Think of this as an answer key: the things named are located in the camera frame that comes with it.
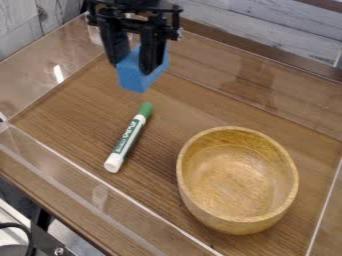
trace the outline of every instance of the wooden bowl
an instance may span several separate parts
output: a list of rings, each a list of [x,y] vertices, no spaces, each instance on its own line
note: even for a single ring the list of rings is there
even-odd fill
[[[283,147],[246,128],[222,127],[195,135],[178,158],[186,206],[215,230],[246,235],[283,217],[298,191],[298,172]]]

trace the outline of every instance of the cable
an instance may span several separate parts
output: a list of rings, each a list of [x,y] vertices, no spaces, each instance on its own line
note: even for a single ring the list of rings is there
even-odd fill
[[[24,231],[24,233],[27,234],[27,238],[28,238],[28,247],[27,247],[27,253],[25,253],[25,256],[29,256],[29,253],[32,251],[32,248],[33,248],[33,240],[32,240],[32,234],[28,230],[28,228],[19,224],[19,223],[12,223],[12,222],[8,222],[8,223],[0,223],[0,229],[5,229],[5,228],[19,228],[20,230]]]

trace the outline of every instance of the white marker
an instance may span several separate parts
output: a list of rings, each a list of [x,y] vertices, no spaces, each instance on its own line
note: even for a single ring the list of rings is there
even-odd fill
[[[154,111],[154,106],[150,102],[142,104],[138,115],[134,117],[134,120],[123,134],[123,137],[112,150],[112,153],[104,163],[104,168],[111,173],[118,173],[123,165],[126,156],[130,152],[130,149],[134,146],[134,143],[139,137],[140,131],[144,127],[146,121],[151,116]]]

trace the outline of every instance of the bowl rim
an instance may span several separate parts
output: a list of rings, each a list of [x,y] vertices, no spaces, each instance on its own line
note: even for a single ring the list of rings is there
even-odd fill
[[[290,193],[287,195],[286,200],[283,201],[283,203],[281,204],[281,206],[274,209],[271,212],[269,212],[265,215],[261,216],[255,216],[255,217],[226,217],[223,218],[222,216],[214,215],[212,213],[210,213],[206,209],[202,208],[202,206],[198,204],[196,200],[194,200],[192,194],[186,186],[184,183],[184,179],[183,179],[183,168],[182,168],[182,163],[183,163],[183,158],[184,155],[188,151],[188,148],[192,146],[194,142],[203,137],[204,135],[218,132],[218,131],[223,131],[223,130],[238,130],[238,131],[245,131],[253,134],[257,134],[258,136],[261,136],[263,139],[266,139],[269,142],[271,142],[274,144],[274,146],[277,147],[277,149],[279,150],[279,152],[283,154],[285,158],[287,159],[287,162],[290,164],[290,169],[291,169],[291,173],[293,173],[293,177],[294,177],[294,182],[291,183],[291,190]],[[243,128],[243,127],[238,127],[238,126],[222,126],[222,127],[215,127],[211,128],[208,130],[204,130],[202,132],[199,132],[196,135],[194,135],[191,137],[191,139],[186,142],[179,156],[178,156],[178,161],[176,161],[176,179],[178,179],[178,184],[179,184],[179,190],[183,190],[183,193],[186,194],[186,196],[191,199],[191,203],[210,216],[215,217],[217,219],[221,219],[223,221],[231,221],[231,222],[239,222],[239,223],[254,223],[254,222],[259,222],[259,221],[265,221],[267,219],[271,219],[277,216],[279,216],[282,213],[286,212],[286,210],[289,209],[289,207],[291,206],[297,193],[298,193],[298,187],[299,187],[299,175],[298,175],[298,170],[297,170],[297,166],[294,164],[294,160],[287,152],[287,150],[283,148],[283,146],[267,135],[265,135],[263,133],[251,130],[249,128]]]

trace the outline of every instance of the green marker cap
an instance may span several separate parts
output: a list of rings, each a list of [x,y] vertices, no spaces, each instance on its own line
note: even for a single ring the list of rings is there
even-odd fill
[[[139,115],[143,115],[146,119],[151,116],[154,112],[154,105],[150,102],[144,102],[139,109]]]

